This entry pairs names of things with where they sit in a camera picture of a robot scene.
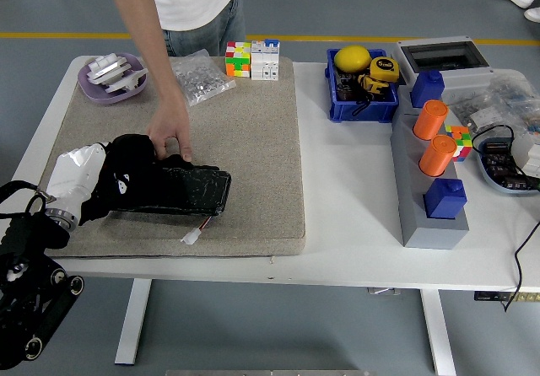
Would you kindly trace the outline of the person's right hand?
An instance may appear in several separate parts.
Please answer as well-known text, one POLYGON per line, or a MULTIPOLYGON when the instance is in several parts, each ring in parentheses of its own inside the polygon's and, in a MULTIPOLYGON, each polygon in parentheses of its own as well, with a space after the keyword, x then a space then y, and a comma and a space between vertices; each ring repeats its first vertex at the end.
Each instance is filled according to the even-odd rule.
POLYGON ((159 106, 148 124, 147 134, 158 158, 165 158, 167 142, 176 140, 180 156, 187 162, 192 161, 189 115, 183 93, 178 88, 159 96, 159 106))

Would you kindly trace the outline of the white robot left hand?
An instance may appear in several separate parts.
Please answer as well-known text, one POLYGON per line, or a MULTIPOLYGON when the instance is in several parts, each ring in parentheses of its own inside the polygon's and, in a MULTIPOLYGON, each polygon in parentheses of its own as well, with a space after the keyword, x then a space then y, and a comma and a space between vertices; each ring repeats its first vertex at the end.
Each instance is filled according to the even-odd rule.
POLYGON ((104 165, 105 144, 94 143, 61 154, 49 179, 46 193, 54 200, 46 213, 67 229, 74 229, 82 217, 82 205, 94 191, 104 165))

